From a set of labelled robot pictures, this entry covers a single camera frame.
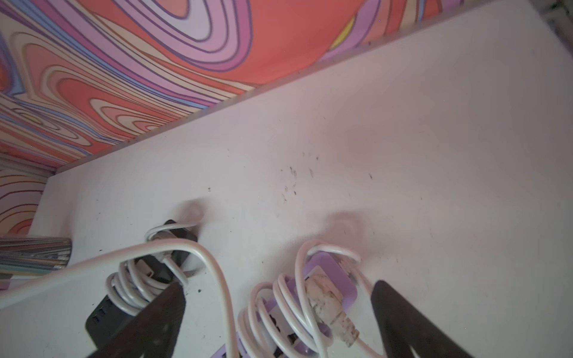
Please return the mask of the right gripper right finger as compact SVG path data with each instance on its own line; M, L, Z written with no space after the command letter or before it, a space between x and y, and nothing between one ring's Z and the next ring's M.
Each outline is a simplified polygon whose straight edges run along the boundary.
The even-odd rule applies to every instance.
M384 280L371 293L373 312L388 357L470 357Z

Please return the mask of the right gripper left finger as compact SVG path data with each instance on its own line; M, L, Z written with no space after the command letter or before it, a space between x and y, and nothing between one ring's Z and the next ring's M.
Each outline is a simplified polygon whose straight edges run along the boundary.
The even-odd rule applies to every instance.
M185 308L183 287L179 283L171 284L118 334L90 356L171 357Z

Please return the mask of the blue power strip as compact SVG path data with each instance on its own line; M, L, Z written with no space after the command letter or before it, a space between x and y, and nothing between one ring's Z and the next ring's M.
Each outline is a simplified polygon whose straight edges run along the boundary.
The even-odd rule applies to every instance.
M228 289L225 276L213 255L203 246L189 240L168 239L155 240L150 243L138 244L136 246L119 249L91 258L84 262L68 266L60 271L55 271L38 279L32 280L15 289L9 289L1 293L1 308L7 308L35 295L46 292L57 286L68 283L72 280L83 277L105 265L119 264L121 262L134 259L136 257L149 254L158 254L165 251L187 252L203 262L207 271L213 276L219 289L222 302L222 314L225 323L225 347L229 357L240 356L237 344L236 326L234 321L234 311L231 301L231 294Z

